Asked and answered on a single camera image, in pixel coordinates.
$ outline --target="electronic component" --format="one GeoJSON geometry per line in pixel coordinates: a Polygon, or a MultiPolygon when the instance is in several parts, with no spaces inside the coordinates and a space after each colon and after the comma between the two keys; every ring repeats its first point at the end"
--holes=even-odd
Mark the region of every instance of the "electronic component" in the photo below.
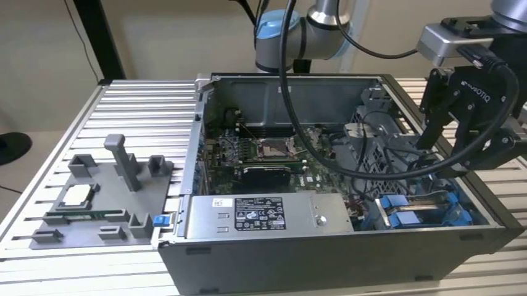
{"type": "Polygon", "coordinates": [[[90,184],[74,185],[66,192],[63,203],[65,206],[82,205],[94,195],[94,189],[90,184]]]}

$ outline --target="black cable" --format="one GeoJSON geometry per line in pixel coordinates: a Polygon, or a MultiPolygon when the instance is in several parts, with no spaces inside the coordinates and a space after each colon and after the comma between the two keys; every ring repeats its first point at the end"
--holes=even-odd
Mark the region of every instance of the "black cable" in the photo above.
{"type": "Polygon", "coordinates": [[[359,171],[353,171],[330,160],[325,159],[323,156],[318,153],[317,149],[311,145],[311,141],[307,139],[307,136],[303,131],[303,127],[298,121],[298,117],[295,114],[293,102],[291,102],[291,94],[290,94],[290,84],[287,82],[287,35],[290,31],[290,23],[291,23],[291,16],[294,13],[294,8],[295,8],[297,0],[290,0],[287,2],[287,9],[283,17],[283,23],[282,23],[282,29],[281,29],[281,64],[279,64],[279,80],[281,80],[281,89],[282,89],[282,96],[283,96],[283,102],[286,105],[287,109],[287,114],[290,116],[290,120],[294,126],[294,129],[297,130],[298,137],[302,141],[302,144],[305,145],[305,148],[309,150],[314,158],[319,161],[319,163],[327,167],[330,170],[335,171],[337,173],[341,173],[346,176],[361,178],[361,179],[371,179],[371,180],[379,180],[379,181],[389,181],[389,180],[401,180],[401,179],[410,179],[415,178],[419,176],[425,176],[430,173],[435,173],[445,168],[451,167],[453,165],[458,164],[459,162],[463,162],[466,159],[470,158],[473,153],[479,150],[483,145],[486,144],[487,140],[493,137],[494,133],[497,130],[502,127],[502,124],[505,120],[509,117],[509,114],[513,111],[513,108],[515,106],[517,100],[518,100],[518,94],[519,94],[519,84],[518,84],[518,78],[515,76],[515,73],[513,70],[507,67],[507,65],[501,65],[498,64],[495,67],[491,68],[491,73],[498,73],[499,76],[503,77],[505,82],[506,82],[506,95],[505,95],[505,103],[502,105],[502,109],[499,110],[497,117],[494,121],[490,123],[487,126],[487,129],[479,134],[477,139],[465,147],[465,149],[451,155],[447,159],[443,161],[422,168],[418,170],[407,171],[407,172],[401,172],[401,173],[391,173],[391,174],[374,174],[374,173],[363,173],[359,171]]]}
{"type": "MultiPolygon", "coordinates": [[[[359,158],[357,160],[357,169],[355,171],[359,171],[361,168],[363,167],[363,162],[365,162],[365,157],[366,157],[366,150],[369,148],[369,137],[366,135],[366,128],[365,128],[365,119],[362,120],[362,127],[363,127],[363,145],[361,147],[361,153],[359,153],[359,158]]],[[[370,196],[366,194],[366,188],[367,188],[367,182],[365,182],[365,191],[359,190],[359,188],[355,185],[355,180],[357,178],[353,177],[350,180],[350,183],[353,185],[353,189],[355,193],[361,196],[362,199],[367,199],[370,201],[374,201],[370,196]]]]}
{"type": "Polygon", "coordinates": [[[255,18],[255,27],[253,28],[253,40],[255,41],[255,46],[257,46],[257,33],[258,33],[258,27],[261,26],[261,10],[262,10],[262,1],[258,1],[258,6],[257,6],[257,18],[255,18]]]}
{"type": "Polygon", "coordinates": [[[71,11],[71,9],[70,9],[70,5],[69,5],[67,0],[65,0],[65,5],[66,5],[66,9],[69,10],[69,15],[70,15],[70,19],[73,20],[73,24],[74,24],[74,28],[75,28],[75,31],[77,31],[77,35],[79,36],[79,39],[81,39],[81,41],[82,41],[82,43],[83,43],[83,49],[85,49],[86,59],[89,60],[90,68],[93,69],[94,76],[97,77],[97,82],[99,83],[98,72],[97,72],[97,69],[94,68],[93,61],[90,60],[89,49],[87,49],[87,47],[86,47],[86,42],[85,42],[83,36],[81,35],[81,32],[79,32],[79,28],[77,27],[77,23],[75,23],[73,11],[71,11]]]}
{"type": "Polygon", "coordinates": [[[254,41],[255,41],[255,46],[257,46],[258,30],[259,30],[261,23],[262,23],[262,16],[265,15],[265,12],[266,12],[269,6],[270,6],[270,0],[259,0],[258,1],[257,24],[255,24],[255,29],[253,31],[253,37],[254,37],[254,41]]]}
{"type": "Polygon", "coordinates": [[[257,17],[255,17],[255,14],[253,13],[251,6],[249,5],[247,0],[233,0],[233,1],[239,3],[242,8],[245,9],[245,12],[247,14],[249,19],[251,20],[253,25],[255,26],[257,25],[257,17]]]}
{"type": "Polygon", "coordinates": [[[361,49],[361,51],[363,51],[365,53],[367,53],[369,55],[378,57],[379,59],[386,59],[386,60],[397,60],[397,59],[402,59],[405,57],[411,56],[413,54],[418,53],[418,50],[413,49],[411,51],[403,52],[402,54],[381,54],[379,52],[371,51],[370,49],[367,49],[365,46],[362,46],[355,40],[354,38],[347,34],[347,31],[343,28],[343,24],[341,22],[341,17],[339,17],[339,6],[341,6],[341,0],[337,0],[337,26],[339,27],[341,33],[345,36],[345,39],[357,47],[361,49]]]}
{"type": "Polygon", "coordinates": [[[0,185],[0,189],[6,189],[6,190],[13,191],[13,192],[15,192],[15,193],[18,193],[18,194],[22,194],[22,193],[23,193],[22,191],[19,191],[19,190],[17,190],[17,189],[13,189],[13,188],[10,188],[10,187],[2,186],[2,185],[0,185]]]}

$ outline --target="warning label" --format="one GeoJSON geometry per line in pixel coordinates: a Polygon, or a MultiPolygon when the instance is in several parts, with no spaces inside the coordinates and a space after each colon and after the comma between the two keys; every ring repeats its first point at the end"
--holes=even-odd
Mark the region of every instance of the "warning label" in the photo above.
{"type": "Polygon", "coordinates": [[[235,213],[238,231],[286,229],[282,197],[235,199],[235,213]]]}

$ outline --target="circuit board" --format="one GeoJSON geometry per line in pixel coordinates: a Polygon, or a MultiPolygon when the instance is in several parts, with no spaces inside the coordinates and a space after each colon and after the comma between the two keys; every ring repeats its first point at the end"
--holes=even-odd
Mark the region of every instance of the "circuit board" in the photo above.
{"type": "MultiPolygon", "coordinates": [[[[307,128],[317,150],[329,158],[335,152],[322,128],[307,128]]],[[[347,179],[329,171],[307,153],[298,136],[239,138],[229,129],[209,139],[213,193],[289,193],[314,191],[350,195],[347,179]]]]}

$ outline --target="slotted aluminum surface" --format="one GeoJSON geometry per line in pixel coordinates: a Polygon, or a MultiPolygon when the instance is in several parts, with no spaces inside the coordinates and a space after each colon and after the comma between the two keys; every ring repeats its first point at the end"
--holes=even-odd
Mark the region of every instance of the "slotted aluminum surface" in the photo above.
{"type": "MultiPolygon", "coordinates": [[[[399,83],[419,104],[425,79],[401,79],[399,83]]],[[[45,164],[41,178],[38,174],[18,202],[21,211],[15,208],[0,225],[0,233],[9,229],[0,243],[0,295],[178,295],[151,246],[33,251],[29,236],[42,223],[35,218],[50,210],[69,179],[71,157],[91,153],[99,162],[111,161],[101,148],[109,133],[126,134],[127,149],[141,160],[151,154],[165,154],[175,162],[165,210],[171,212],[178,208],[194,89],[193,81],[117,81],[95,93],[94,102],[87,104],[79,122],[59,143],[57,159],[50,160],[51,170],[46,172],[45,164]]],[[[453,125],[445,131],[451,141],[454,128],[453,125]]],[[[527,226],[525,160],[517,159],[494,171],[479,172],[479,176],[527,226]]],[[[441,282],[274,295],[526,295],[526,291],[527,235],[523,234],[498,253],[473,257],[441,282]]]]}

